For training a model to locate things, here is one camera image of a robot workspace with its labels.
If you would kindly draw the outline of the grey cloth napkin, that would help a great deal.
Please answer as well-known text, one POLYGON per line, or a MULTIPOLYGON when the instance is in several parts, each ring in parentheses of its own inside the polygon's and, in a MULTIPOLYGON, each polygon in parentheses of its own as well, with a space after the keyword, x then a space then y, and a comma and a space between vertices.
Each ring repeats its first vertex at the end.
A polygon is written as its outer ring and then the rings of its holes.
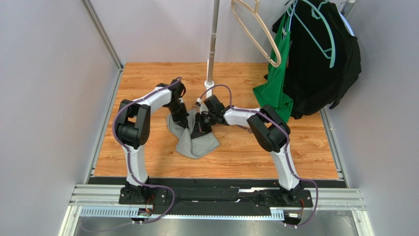
POLYGON ((171 115, 166 117, 166 122, 169 131, 178 139, 176 152, 187 158, 199 159, 220 146, 220 142, 213 133, 192 139, 192 130, 175 124, 171 115))

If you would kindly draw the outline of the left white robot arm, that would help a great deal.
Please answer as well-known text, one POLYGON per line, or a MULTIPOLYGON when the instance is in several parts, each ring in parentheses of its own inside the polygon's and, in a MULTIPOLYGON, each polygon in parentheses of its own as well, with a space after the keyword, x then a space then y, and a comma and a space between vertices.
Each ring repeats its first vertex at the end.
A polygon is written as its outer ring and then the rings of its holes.
POLYGON ((150 136, 151 115, 165 107, 170 111, 174 124, 188 128, 189 113, 182 97, 186 88, 177 77, 170 84, 160 83, 145 96, 134 100, 123 100, 113 124, 113 136, 124 149, 128 176, 123 194, 144 201, 153 187, 148 183, 145 167, 145 144, 150 136))

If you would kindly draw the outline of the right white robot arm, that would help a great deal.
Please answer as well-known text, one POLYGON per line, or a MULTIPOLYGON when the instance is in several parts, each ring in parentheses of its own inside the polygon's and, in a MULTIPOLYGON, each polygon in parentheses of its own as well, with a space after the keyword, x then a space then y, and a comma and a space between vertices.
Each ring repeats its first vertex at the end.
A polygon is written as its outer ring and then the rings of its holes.
POLYGON ((212 132, 212 126, 237 125, 251 129, 258 144, 269 152, 278 173, 280 199, 286 204, 298 200, 304 188, 297 175, 290 151, 290 128, 270 105, 257 109, 224 106, 215 95, 204 100, 207 111, 197 113, 191 137, 212 132))

